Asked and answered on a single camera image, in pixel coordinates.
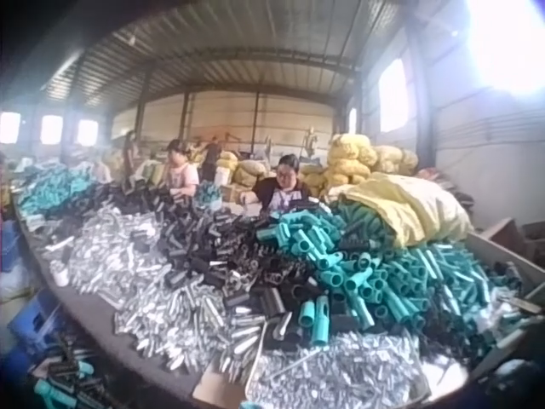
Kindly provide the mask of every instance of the blue container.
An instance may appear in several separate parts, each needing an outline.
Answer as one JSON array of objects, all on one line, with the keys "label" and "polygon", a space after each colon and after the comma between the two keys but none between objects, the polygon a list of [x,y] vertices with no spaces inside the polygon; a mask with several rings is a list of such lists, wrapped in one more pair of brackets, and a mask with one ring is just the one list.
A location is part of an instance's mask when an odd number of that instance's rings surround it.
[{"label": "blue container", "polygon": [[57,344],[54,333],[64,325],[58,301],[44,289],[11,320],[8,328],[19,345],[38,360]]},{"label": "blue container", "polygon": [[0,268],[3,273],[9,273],[19,260],[20,231],[13,220],[2,222],[2,259]]}]

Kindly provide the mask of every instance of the dark hair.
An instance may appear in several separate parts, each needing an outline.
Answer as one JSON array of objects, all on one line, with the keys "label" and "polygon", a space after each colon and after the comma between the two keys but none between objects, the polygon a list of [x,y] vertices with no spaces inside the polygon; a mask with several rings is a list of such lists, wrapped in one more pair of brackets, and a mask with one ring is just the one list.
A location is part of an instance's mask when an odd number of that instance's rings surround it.
[{"label": "dark hair", "polygon": [[167,152],[177,152],[186,156],[188,156],[190,153],[187,144],[183,141],[180,141],[179,139],[173,139],[169,142],[169,145],[167,146]]},{"label": "dark hair", "polygon": [[278,161],[278,165],[285,164],[292,168],[296,173],[299,171],[299,159],[293,154],[284,155]]}]

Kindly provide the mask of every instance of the window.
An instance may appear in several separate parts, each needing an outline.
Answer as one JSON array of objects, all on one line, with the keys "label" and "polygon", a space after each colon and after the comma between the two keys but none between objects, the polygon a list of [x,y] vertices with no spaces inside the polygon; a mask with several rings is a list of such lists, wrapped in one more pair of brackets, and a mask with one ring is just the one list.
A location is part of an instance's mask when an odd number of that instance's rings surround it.
[{"label": "window", "polygon": [[348,133],[355,134],[358,128],[358,110],[352,108],[348,114]]},{"label": "window", "polygon": [[2,114],[0,114],[0,143],[17,143],[19,127],[19,113],[2,112]]},{"label": "window", "polygon": [[467,0],[468,46],[485,85],[514,94],[545,87],[545,24],[532,0]]},{"label": "window", "polygon": [[403,62],[395,60],[378,81],[381,101],[381,132],[401,128],[409,119],[409,96]]},{"label": "window", "polygon": [[77,143],[82,147],[92,147],[99,135],[99,123],[82,119],[77,126]]},{"label": "window", "polygon": [[44,145],[57,145],[62,138],[62,117],[58,115],[44,115],[42,118],[42,132],[40,141]]}]

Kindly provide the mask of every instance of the dark shirt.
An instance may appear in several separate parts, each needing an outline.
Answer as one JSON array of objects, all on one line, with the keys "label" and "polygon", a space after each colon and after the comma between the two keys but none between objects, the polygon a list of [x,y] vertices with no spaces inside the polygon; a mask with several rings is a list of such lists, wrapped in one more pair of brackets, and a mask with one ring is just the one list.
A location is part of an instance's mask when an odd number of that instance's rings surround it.
[{"label": "dark shirt", "polygon": [[292,193],[282,193],[282,188],[278,184],[276,177],[267,177],[258,181],[252,191],[261,202],[263,210],[269,208],[275,193],[279,196],[278,199],[283,199],[281,196],[285,195],[286,199],[295,199],[296,196],[297,199],[307,200],[310,196],[308,186],[302,181],[297,181]]},{"label": "dark shirt", "polygon": [[206,156],[204,162],[206,164],[215,164],[220,158],[221,147],[216,142],[211,142],[206,147]]}]

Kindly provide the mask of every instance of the stacked sacks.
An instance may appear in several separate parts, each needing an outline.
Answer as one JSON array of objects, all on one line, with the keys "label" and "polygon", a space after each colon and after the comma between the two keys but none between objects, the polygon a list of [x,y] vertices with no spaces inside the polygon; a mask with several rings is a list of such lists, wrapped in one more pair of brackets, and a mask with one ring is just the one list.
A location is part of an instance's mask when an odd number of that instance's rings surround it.
[{"label": "stacked sacks", "polygon": [[325,169],[319,164],[304,164],[299,170],[299,179],[310,188],[311,195],[319,198],[327,182],[324,176]]},{"label": "stacked sacks", "polygon": [[336,135],[328,153],[329,168],[324,173],[327,188],[359,184],[370,175],[377,155],[365,135]]},{"label": "stacked sacks", "polygon": [[418,165],[418,157],[407,149],[391,146],[375,147],[378,160],[373,170],[382,173],[412,176]]}]

